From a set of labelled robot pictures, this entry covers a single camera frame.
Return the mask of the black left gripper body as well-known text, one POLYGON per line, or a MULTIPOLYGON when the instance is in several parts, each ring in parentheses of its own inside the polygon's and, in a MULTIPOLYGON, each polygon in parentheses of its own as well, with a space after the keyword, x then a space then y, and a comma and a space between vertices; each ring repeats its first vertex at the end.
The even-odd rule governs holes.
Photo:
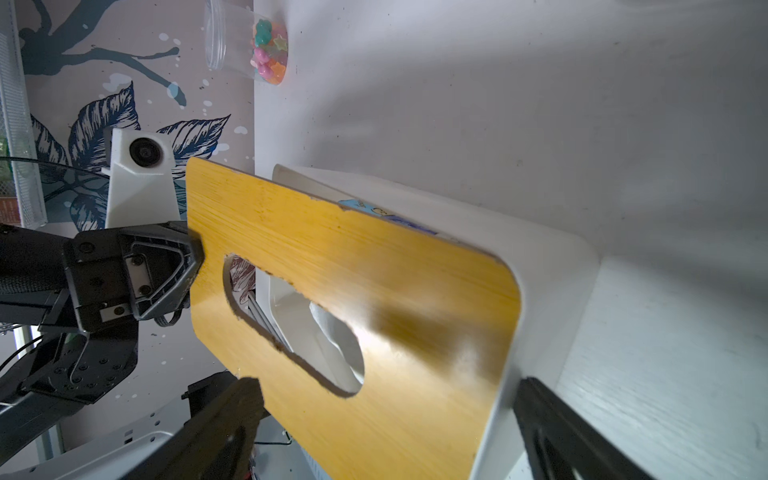
POLYGON ((135 319, 118 229, 85 231, 67 240, 62 258, 80 330, 95 333, 135 319))

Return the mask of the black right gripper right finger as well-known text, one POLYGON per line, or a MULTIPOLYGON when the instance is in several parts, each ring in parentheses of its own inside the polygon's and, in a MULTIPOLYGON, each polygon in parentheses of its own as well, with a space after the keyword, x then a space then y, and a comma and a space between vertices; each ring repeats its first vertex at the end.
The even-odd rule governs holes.
POLYGON ((519 383, 513 412, 535 479, 652 478, 535 377, 519 383))

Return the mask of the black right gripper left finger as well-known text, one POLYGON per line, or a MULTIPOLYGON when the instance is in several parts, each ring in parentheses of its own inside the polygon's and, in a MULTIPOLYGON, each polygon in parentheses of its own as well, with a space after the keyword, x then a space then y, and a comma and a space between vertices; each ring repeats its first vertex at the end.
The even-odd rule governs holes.
POLYGON ((243 479, 264 399, 256 378, 236 380, 126 479, 243 479))

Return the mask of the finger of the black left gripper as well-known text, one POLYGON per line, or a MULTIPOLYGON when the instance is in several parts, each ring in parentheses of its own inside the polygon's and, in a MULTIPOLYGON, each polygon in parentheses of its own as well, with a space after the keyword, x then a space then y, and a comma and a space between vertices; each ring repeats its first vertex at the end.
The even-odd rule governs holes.
POLYGON ((200 236, 185 221, 118 230, 131 308, 139 321, 177 321, 205 259, 200 236))

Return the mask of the white rectangular bin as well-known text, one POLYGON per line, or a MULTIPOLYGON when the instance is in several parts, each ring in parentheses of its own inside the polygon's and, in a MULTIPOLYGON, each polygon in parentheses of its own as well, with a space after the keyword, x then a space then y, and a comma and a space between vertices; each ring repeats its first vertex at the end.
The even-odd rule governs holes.
MULTIPOLYGON (((595 285, 595 249, 574 234, 369 175, 276 165, 272 179, 337 203, 372 203, 487 250, 510 267, 521 288, 522 319, 472 476, 503 479, 520 466, 524 444, 512 412, 518 382, 533 376, 557 384, 595 285)), ((360 390, 362 355, 340 320, 265 272, 256 275, 256 299, 258 321, 279 345, 334 385, 360 390)))

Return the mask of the yellow plastic lid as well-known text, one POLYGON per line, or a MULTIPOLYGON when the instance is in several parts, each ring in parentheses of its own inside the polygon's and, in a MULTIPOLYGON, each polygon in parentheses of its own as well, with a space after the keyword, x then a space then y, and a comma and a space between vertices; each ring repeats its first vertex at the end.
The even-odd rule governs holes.
POLYGON ((205 261, 199 340, 259 379, 266 408, 335 479, 466 479, 521 309, 497 257, 194 158, 187 219, 205 261), (280 351, 227 297, 239 256, 342 320, 364 382, 348 395, 280 351))

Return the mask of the blue white tissue pack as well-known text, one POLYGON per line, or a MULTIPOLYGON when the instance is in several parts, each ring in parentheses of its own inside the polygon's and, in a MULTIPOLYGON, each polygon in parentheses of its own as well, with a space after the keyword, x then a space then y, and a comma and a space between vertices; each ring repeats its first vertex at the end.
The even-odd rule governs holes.
POLYGON ((343 199, 339 200, 338 204, 347 207, 353 210, 357 210, 363 213, 370 214, 375 217, 379 217, 385 221, 388 221, 393 224, 398 224, 403 227, 407 227, 409 229, 419 231, 428 235, 432 235, 444 240, 452 241, 455 243, 459 243, 459 240, 455 237, 451 237, 443 232, 434 230, 430 227, 427 227, 421 223, 415 222, 411 219, 408 219, 406 217, 400 216, 399 214, 393 213, 391 211, 385 210, 377 205, 374 205, 372 203, 365 202, 360 199, 343 199))

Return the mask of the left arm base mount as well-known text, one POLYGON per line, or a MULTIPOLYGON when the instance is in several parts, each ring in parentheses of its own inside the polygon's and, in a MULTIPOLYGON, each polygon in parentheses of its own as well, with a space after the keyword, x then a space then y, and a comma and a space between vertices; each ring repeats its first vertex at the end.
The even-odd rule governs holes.
POLYGON ((189 385, 181 399, 188 402, 190 417, 195 417, 236 381, 235 375, 221 371, 189 385))

